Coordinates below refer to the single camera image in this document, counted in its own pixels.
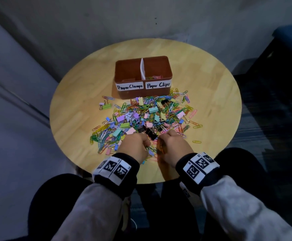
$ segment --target person's left hand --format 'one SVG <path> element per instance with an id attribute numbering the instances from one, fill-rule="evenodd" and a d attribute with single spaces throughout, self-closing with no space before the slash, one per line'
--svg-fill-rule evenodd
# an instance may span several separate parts
<path id="1" fill-rule="evenodd" d="M 148 137 L 144 133 L 128 134 L 120 144 L 117 153 L 125 153 L 133 157 L 141 164 L 148 156 L 145 147 L 151 145 Z"/>

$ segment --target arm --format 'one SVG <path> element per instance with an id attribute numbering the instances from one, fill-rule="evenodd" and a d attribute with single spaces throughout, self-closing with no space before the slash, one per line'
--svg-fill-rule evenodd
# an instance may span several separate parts
<path id="1" fill-rule="evenodd" d="M 145 146 L 149 145 L 145 134 L 127 135 L 117 153 L 93 171 L 95 183 L 81 193 L 52 240 L 113 240 L 122 202 L 136 186 L 139 166 L 148 155 Z"/>
<path id="2" fill-rule="evenodd" d="M 222 176 L 219 165 L 205 153 L 196 154 L 176 132 L 160 139 L 167 148 L 164 160 L 185 186 L 202 198 L 204 207 L 234 240 L 292 240 L 292 227 L 256 197 Z"/>

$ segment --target blue chair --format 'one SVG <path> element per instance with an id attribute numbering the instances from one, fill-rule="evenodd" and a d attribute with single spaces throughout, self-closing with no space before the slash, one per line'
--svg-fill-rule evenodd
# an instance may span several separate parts
<path id="1" fill-rule="evenodd" d="M 273 41 L 268 45 L 260 57 L 254 62 L 247 73 L 252 73 L 264 62 L 264 60 L 275 50 L 286 47 L 292 52 L 292 25 L 281 26 L 273 32 Z"/>

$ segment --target black wristband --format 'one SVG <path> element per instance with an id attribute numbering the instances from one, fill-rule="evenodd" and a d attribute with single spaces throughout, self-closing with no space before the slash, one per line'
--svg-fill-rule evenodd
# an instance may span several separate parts
<path id="1" fill-rule="evenodd" d="M 120 162 L 114 167 L 112 174 L 116 174 L 116 171 L 121 171 L 122 173 L 122 175 L 120 176 L 120 178 L 122 178 L 121 183 L 117 185 L 110 178 L 104 177 L 99 174 L 96 174 L 94 176 L 94 181 L 96 183 L 100 183 L 104 185 L 106 188 L 108 188 L 109 190 L 117 194 L 120 198 L 124 199 L 125 197 L 128 197 L 132 194 L 136 186 L 136 183 L 137 183 L 136 175 L 139 171 L 140 165 L 134 158 L 132 158 L 130 155 L 127 155 L 125 153 L 116 153 L 116 154 L 113 154 L 112 156 L 116 158 L 120 158 L 125 163 L 130 165 L 130 169 L 126 169 L 125 167 L 121 166 L 121 162 Z M 100 169 L 105 168 L 106 165 L 107 163 L 103 162 L 101 164 Z"/>
<path id="2" fill-rule="evenodd" d="M 190 160 L 196 156 L 197 153 L 190 153 L 182 157 L 176 164 L 176 171 L 181 177 L 181 181 L 185 184 L 185 186 L 193 193 L 200 195 L 200 191 L 205 186 L 211 186 L 218 182 L 222 178 L 222 173 L 220 171 L 219 167 L 214 168 L 209 173 L 205 173 L 199 166 L 197 166 L 195 163 L 191 162 Z M 209 161 L 206 161 L 207 165 L 214 162 L 213 159 L 209 157 Z M 194 169 L 198 172 L 201 172 L 202 174 L 205 174 L 205 177 L 203 180 L 201 180 L 198 184 L 194 180 L 194 175 L 190 175 L 187 173 L 187 171 L 184 170 L 184 167 L 189 164 L 191 167 L 194 167 Z"/>

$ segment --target hand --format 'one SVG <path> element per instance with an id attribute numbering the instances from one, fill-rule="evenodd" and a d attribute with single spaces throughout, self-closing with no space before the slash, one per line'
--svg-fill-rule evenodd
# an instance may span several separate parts
<path id="1" fill-rule="evenodd" d="M 151 145 L 146 134 L 134 133 L 128 134 L 120 144 L 117 153 L 125 153 L 130 155 L 139 164 L 141 164 L 148 156 L 148 151 L 145 147 Z"/>
<path id="2" fill-rule="evenodd" d="M 192 147 L 176 133 L 170 130 L 168 133 L 161 134 L 159 137 L 161 149 L 164 153 L 164 161 L 175 168 L 177 162 L 185 155 L 193 153 Z"/>

